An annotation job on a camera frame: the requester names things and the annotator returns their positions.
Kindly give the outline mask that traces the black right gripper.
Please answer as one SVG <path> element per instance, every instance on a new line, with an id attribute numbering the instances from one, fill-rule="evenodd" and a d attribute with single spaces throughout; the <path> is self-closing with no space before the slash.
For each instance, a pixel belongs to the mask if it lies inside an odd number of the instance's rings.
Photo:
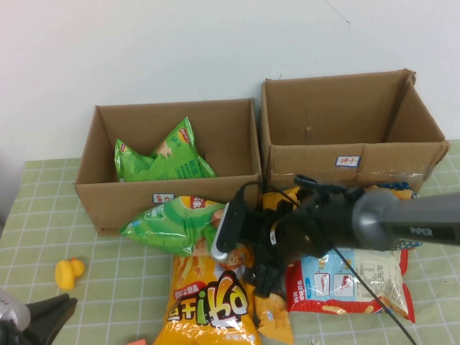
<path id="1" fill-rule="evenodd" d="M 254 293 L 261 298 L 282 290 L 285 267 L 304 257 L 323 256 L 323 234 L 310 211 L 290 204 L 251 211 L 239 243 L 249 246 L 258 262 L 269 264 L 253 267 Z"/>

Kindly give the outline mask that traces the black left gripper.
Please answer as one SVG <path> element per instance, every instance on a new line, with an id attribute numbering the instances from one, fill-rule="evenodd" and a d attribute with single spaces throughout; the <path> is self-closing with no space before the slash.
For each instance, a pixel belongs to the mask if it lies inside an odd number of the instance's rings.
<path id="1" fill-rule="evenodd" d="M 1 321 L 1 344 L 33 345 L 54 341 L 61 328 L 75 313 L 78 300 L 68 293 L 35 303 L 28 303 L 31 318 L 36 318 L 23 330 L 13 321 Z"/>

